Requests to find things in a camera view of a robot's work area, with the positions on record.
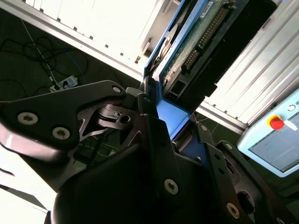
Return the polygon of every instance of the control panel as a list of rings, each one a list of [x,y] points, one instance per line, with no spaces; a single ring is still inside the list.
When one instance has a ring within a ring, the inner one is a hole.
[[[277,176],[299,169],[299,89],[240,138],[238,149]]]

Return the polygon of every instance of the blue plastic part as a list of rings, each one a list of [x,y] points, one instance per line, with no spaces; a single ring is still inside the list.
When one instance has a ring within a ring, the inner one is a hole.
[[[289,111],[289,106],[293,105],[295,106],[295,109],[293,111]],[[257,146],[256,144],[260,141],[265,139],[265,141],[269,141],[269,137],[275,132],[277,136],[281,136],[278,138],[271,138],[271,141],[266,142],[267,146],[261,148],[262,150],[265,150],[263,154],[269,155],[269,157],[272,156],[276,151],[278,150],[279,146],[282,144],[281,141],[286,140],[285,138],[282,138],[283,133],[285,130],[284,128],[289,128],[288,126],[284,126],[281,130],[273,131],[273,129],[267,125],[267,121],[270,116],[279,115],[282,120],[285,122],[290,118],[294,118],[294,116],[299,116],[299,90],[296,90],[292,95],[287,97],[283,102],[281,102],[279,105],[277,105],[273,110],[271,110],[267,115],[265,115],[263,118],[261,118],[257,123],[255,123],[239,140],[238,142],[238,149],[256,161],[257,163],[261,164],[263,167],[268,169],[269,171],[273,172],[279,177],[285,177],[289,174],[295,172],[299,169],[299,164],[295,165],[294,167],[287,169],[285,172],[282,172],[272,164],[268,163],[266,160],[262,159],[257,154],[253,153],[252,151]],[[294,131],[297,133],[297,136],[299,136],[299,126],[297,127],[298,130]],[[292,145],[292,151],[288,151],[286,154],[288,157],[281,156],[279,159],[282,161],[279,161],[281,163],[286,163],[291,158],[297,158],[299,159],[299,146],[296,144],[298,142],[297,138],[290,138],[287,140],[288,145]]]
[[[160,39],[159,43],[155,47],[153,53],[149,58],[149,62],[147,63],[144,69],[144,78],[147,76],[147,68],[150,65],[152,60],[155,60],[155,55],[160,50],[164,37],[166,36],[167,32],[172,27],[175,18],[177,17],[183,3],[185,0],[182,0],[180,6],[178,7],[176,13],[174,14],[171,22],[169,23],[166,31],[164,32],[162,38]],[[177,38],[173,42],[171,48],[169,49],[166,57],[160,63],[159,67],[153,74],[153,78],[156,81],[156,97],[157,97],[157,111],[159,118],[165,121],[170,139],[174,139],[177,133],[183,128],[183,126],[187,123],[190,118],[190,114],[188,111],[179,108],[175,104],[169,102],[168,100],[163,98],[163,90],[162,90],[162,82],[163,78],[162,75],[165,72],[167,66],[171,62],[172,58],[175,56],[176,52],[178,51],[179,47],[183,43],[184,39],[187,37],[188,33],[190,32],[191,28],[195,24],[196,20],[200,16],[201,12],[203,11],[204,7],[206,6],[207,0],[198,0],[196,5],[194,6],[193,10],[191,11],[188,19],[186,20],[185,24],[183,25],[182,29],[180,30]]]
[[[205,144],[199,141],[198,136],[194,135],[180,154],[192,160],[196,157],[200,157],[202,162],[206,162],[206,156],[202,156],[203,151],[205,151]]]

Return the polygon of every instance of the circuit board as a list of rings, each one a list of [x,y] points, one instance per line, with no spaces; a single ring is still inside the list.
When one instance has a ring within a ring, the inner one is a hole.
[[[207,3],[188,37],[166,69],[163,75],[163,88],[174,78],[173,75],[181,66],[188,69],[192,66],[228,12],[229,9],[224,6],[224,0]]]

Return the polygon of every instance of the emergency stop button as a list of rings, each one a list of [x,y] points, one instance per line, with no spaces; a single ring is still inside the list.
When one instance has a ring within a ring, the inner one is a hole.
[[[268,119],[268,125],[273,128],[274,130],[279,130],[281,128],[283,128],[283,126],[285,125],[284,124],[284,121],[281,119],[280,116],[271,116],[269,119]]]

